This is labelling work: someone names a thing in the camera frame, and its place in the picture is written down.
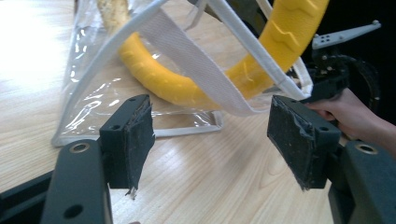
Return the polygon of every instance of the clear plastic bag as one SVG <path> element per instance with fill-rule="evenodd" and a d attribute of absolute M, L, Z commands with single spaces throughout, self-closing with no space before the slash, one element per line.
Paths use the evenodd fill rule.
<path fill-rule="evenodd" d="M 271 7 L 267 1 L 258 2 Z M 202 14 L 202 6 L 206 6 L 206 3 L 218 13 L 219 19 Z M 129 8 L 124 11 L 125 18 L 131 16 L 132 19 L 119 27 L 114 35 L 109 35 L 96 0 L 79 2 L 64 78 L 64 108 L 58 130 L 52 138 L 53 145 L 63 146 L 81 138 L 97 138 L 99 128 L 120 104 L 138 94 L 150 95 L 154 130 L 158 137 L 218 131 L 223 126 L 219 112 L 221 109 L 238 116 L 266 113 L 274 93 L 286 93 L 298 100 L 309 96 L 312 81 L 307 72 L 299 76 L 301 89 L 283 72 L 289 69 L 298 55 L 295 52 L 291 56 L 280 53 L 278 59 L 281 57 L 286 61 L 283 65 L 277 64 L 274 56 L 262 46 L 263 39 L 256 39 L 224 0 L 200 0 L 197 6 L 185 0 L 129 0 Z M 297 22 L 294 28 L 300 27 L 300 24 Z M 124 53 L 120 50 L 125 49 L 124 46 L 128 46 L 125 51 L 127 54 L 135 54 L 134 50 L 139 49 L 134 45 L 134 49 L 130 50 L 131 45 L 122 44 L 126 39 L 125 43 L 134 44 L 128 42 L 131 38 L 128 36 L 134 31 L 140 34 L 138 41 L 142 42 L 143 48 L 139 48 L 148 52 L 144 60 L 149 62 L 145 61 L 144 69 L 147 70 L 145 75 L 151 79 L 144 77 L 149 79 L 146 83 L 131 76 L 132 73 L 139 78 L 136 73 L 143 69 L 140 63 L 143 61 L 139 61 L 143 60 L 142 57 L 136 63 L 139 68 L 135 69 L 134 64 L 122 63 L 119 55 L 116 55 L 117 49 L 120 55 Z M 186 85 L 177 82 L 169 84 L 161 72 L 173 80 L 175 77 L 180 80 L 184 76 L 191 80 Z M 165 87 L 168 91 L 149 87 L 158 82 L 168 83 Z M 184 92 L 190 89 L 194 89 L 191 97 L 203 97 L 185 97 Z M 159 94 L 161 92 L 176 92 L 172 99 L 184 97 L 194 104 L 169 103 L 172 100 L 165 101 L 166 97 Z M 201 107 L 196 104 L 197 99 L 204 99 L 211 106 Z"/>
<path fill-rule="evenodd" d="M 150 1 L 130 0 L 131 11 L 144 8 Z M 186 22 L 188 13 L 193 5 L 186 1 L 171 1 L 163 8 L 166 10 L 178 11 L 174 14 L 180 25 Z M 194 39 L 203 43 L 204 48 L 211 49 L 211 55 L 216 58 L 220 66 L 226 68 L 235 61 L 243 57 L 246 52 L 237 44 L 226 27 L 214 18 L 210 21 L 217 22 L 220 30 L 209 36 L 209 38 L 222 38 L 235 42 L 232 49 L 212 49 L 207 45 L 206 37 L 202 36 L 202 31 L 191 29 L 189 31 Z M 82 138 L 96 139 L 100 127 L 117 110 L 124 100 L 138 95 L 149 94 L 153 104 L 152 116 L 155 134 L 157 137 L 174 136 L 191 133 L 205 133 L 218 131 L 223 127 L 223 120 L 220 111 L 187 108 L 173 105 L 160 99 L 155 94 L 145 89 L 120 61 L 118 55 L 113 55 L 84 87 L 84 92 L 78 95 L 74 92 L 79 85 L 84 71 L 90 64 L 99 48 L 108 40 L 109 36 L 103 26 L 100 13 L 95 0 L 78 1 L 78 10 L 75 17 L 75 27 L 71 39 L 69 59 L 64 75 L 62 117 L 58 125 L 58 130 L 52 138 L 52 144 L 56 147 L 64 146 L 70 142 Z M 145 41 L 146 47 L 152 53 L 152 57 L 164 64 L 170 70 L 183 74 L 175 63 L 161 54 L 154 46 Z M 76 103 L 71 107 L 67 104 L 71 97 L 75 97 Z"/>

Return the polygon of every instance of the transparent plastic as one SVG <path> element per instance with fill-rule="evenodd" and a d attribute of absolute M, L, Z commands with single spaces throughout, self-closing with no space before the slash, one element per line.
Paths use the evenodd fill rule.
<path fill-rule="evenodd" d="M 141 10 L 149 1 L 130 0 L 130 9 Z M 193 5 L 186 3 L 178 17 L 180 24 L 187 21 L 188 13 Z M 177 2 L 169 2 L 164 9 L 175 11 L 180 7 Z M 226 37 L 227 29 L 216 33 Z M 199 31 L 192 29 L 192 35 L 198 35 Z M 97 139 L 100 127 L 116 111 L 124 100 L 138 95 L 149 94 L 153 105 L 152 116 L 154 132 L 157 137 L 174 136 L 191 133 L 206 133 L 219 131 L 223 127 L 222 114 L 220 111 L 187 108 L 173 105 L 146 90 L 127 70 L 120 61 L 118 55 L 112 55 L 99 73 L 84 87 L 84 92 L 75 95 L 74 90 L 82 79 L 87 66 L 91 63 L 98 50 L 106 43 L 109 34 L 103 26 L 100 13 L 95 0 L 78 1 L 75 16 L 75 27 L 71 38 L 70 53 L 64 74 L 63 106 L 58 130 L 52 138 L 52 144 L 56 147 L 64 146 L 78 139 Z M 204 38 L 195 37 L 199 42 L 205 42 Z M 152 57 L 174 72 L 183 74 L 174 62 L 161 54 L 149 42 L 144 41 L 151 52 Z M 232 55 L 242 57 L 245 52 L 242 49 L 231 49 Z M 226 51 L 221 49 L 212 50 L 212 55 L 218 58 L 221 66 L 227 67 L 233 61 L 224 60 L 230 58 Z M 77 98 L 73 108 L 66 108 L 67 101 L 71 97 Z"/>
<path fill-rule="evenodd" d="M 79 1 L 70 55 L 64 76 L 64 107 L 58 129 L 52 138 L 52 144 L 58 147 L 81 138 L 96 139 L 100 127 L 123 101 L 138 94 L 150 95 L 153 104 L 154 130 L 157 137 L 218 131 L 223 127 L 219 111 L 221 109 L 226 109 L 229 113 L 238 116 L 249 116 L 269 111 L 271 97 L 275 93 L 282 94 L 284 91 L 296 92 L 301 95 L 301 90 L 298 90 L 294 81 L 286 77 L 281 70 L 284 69 L 282 66 L 289 68 L 295 59 L 291 57 L 289 62 L 288 60 L 283 62 L 283 64 L 289 65 L 276 64 L 261 43 L 233 14 L 233 11 L 228 9 L 224 1 L 221 3 L 209 2 L 215 11 L 221 12 L 219 17 L 226 25 L 218 18 L 206 13 L 197 16 L 203 12 L 203 8 L 196 7 L 188 1 L 130 0 L 129 8 L 124 12 L 126 17 L 131 16 L 132 19 L 115 34 L 110 34 L 104 27 L 96 1 Z M 169 50 L 166 41 L 162 42 L 160 46 L 156 45 L 158 48 L 151 44 L 153 43 L 151 41 L 156 41 L 152 38 L 154 33 L 147 32 L 147 27 L 142 27 L 142 24 L 144 24 L 143 21 L 147 22 L 151 18 L 157 18 L 155 15 L 164 15 L 162 12 L 159 13 L 159 7 L 178 27 L 185 28 L 184 31 L 188 37 L 183 37 L 184 32 L 182 32 L 183 35 L 179 35 L 177 38 L 184 38 L 181 42 L 188 41 L 183 42 L 185 44 L 180 46 L 192 48 L 184 50 L 183 47 L 178 47 L 178 43 L 181 42 L 174 41 L 172 36 L 168 37 L 166 41 L 169 43 L 173 41 L 174 50 Z M 121 39 L 125 40 L 132 31 L 137 31 L 140 34 L 139 41 L 144 47 L 137 47 L 134 42 L 125 42 L 134 44 L 135 47 L 130 49 L 131 45 L 127 45 L 127 50 L 120 52 L 126 52 L 128 55 L 143 55 L 134 53 L 135 50 L 143 50 L 139 52 L 148 56 L 146 58 L 137 57 L 137 63 L 136 58 L 134 58 L 134 63 L 128 63 L 125 62 L 122 55 L 116 54 L 117 49 L 126 46 L 122 45 Z M 173 34 L 172 32 L 176 30 L 167 31 L 165 30 L 166 33 Z M 185 60 L 183 55 L 186 52 L 183 51 L 187 51 L 188 60 Z M 214 70 L 205 70 L 206 67 L 214 68 Z M 140 73 L 139 70 L 142 69 L 145 69 L 145 73 L 142 73 L 143 78 L 137 77 L 136 74 Z M 193 81 L 184 82 L 183 85 L 168 81 L 180 80 L 184 76 L 191 77 Z M 272 88 L 274 87 L 273 81 L 282 91 Z M 153 83 L 161 83 L 161 85 L 157 85 L 157 91 L 149 88 L 149 85 L 152 86 Z M 198 92 L 200 88 L 197 88 L 195 83 L 221 107 L 211 102 L 203 92 Z M 217 85 L 209 85 L 213 83 L 226 83 L 229 86 L 219 85 L 220 88 L 217 89 L 213 88 Z M 158 88 L 164 86 L 168 91 L 164 91 L 165 89 L 158 91 Z M 203 108 L 199 107 L 199 104 L 195 104 L 197 106 L 181 106 L 176 102 L 172 104 L 169 103 L 171 101 L 164 100 L 165 98 L 159 92 L 172 92 L 173 99 L 184 98 L 191 103 L 204 99 L 204 102 L 209 102 L 207 105 L 213 105 L 213 107 Z"/>

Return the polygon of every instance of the finger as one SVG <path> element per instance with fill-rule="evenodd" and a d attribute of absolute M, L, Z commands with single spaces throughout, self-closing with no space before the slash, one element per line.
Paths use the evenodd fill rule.
<path fill-rule="evenodd" d="M 329 113 L 326 110 L 315 110 L 321 117 L 326 119 L 327 121 L 330 120 L 335 120 L 335 117 L 332 115 L 332 113 Z"/>

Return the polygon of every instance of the screw hole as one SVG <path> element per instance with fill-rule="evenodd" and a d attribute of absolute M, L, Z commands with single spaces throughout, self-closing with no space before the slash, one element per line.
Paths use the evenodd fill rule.
<path fill-rule="evenodd" d="M 88 144 L 88 143 L 77 143 L 77 144 L 73 145 L 72 147 L 70 147 L 70 151 L 72 153 L 80 153 L 80 152 L 87 150 L 88 148 L 90 148 L 90 144 Z"/>
<path fill-rule="evenodd" d="M 71 219 L 77 217 L 79 214 L 82 213 L 82 205 L 80 204 L 75 204 L 73 206 L 70 206 L 69 208 L 64 211 L 64 218 L 65 219 Z"/>
<path fill-rule="evenodd" d="M 370 155 L 378 154 L 378 151 L 374 147 L 370 147 L 368 145 L 359 144 L 359 145 L 356 145 L 355 148 L 361 152 L 366 153 L 366 154 L 370 154 Z"/>
<path fill-rule="evenodd" d="M 111 130 L 117 130 L 119 128 L 120 128 L 120 125 L 112 125 L 112 126 L 110 126 Z"/>

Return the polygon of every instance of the wooden table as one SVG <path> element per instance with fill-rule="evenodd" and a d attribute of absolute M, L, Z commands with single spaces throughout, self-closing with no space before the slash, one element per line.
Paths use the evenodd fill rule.
<path fill-rule="evenodd" d="M 53 169 L 74 1 L 0 1 L 0 191 Z M 157 139 L 115 223 L 332 223 L 328 189 L 302 192 L 266 137 L 268 115 Z"/>

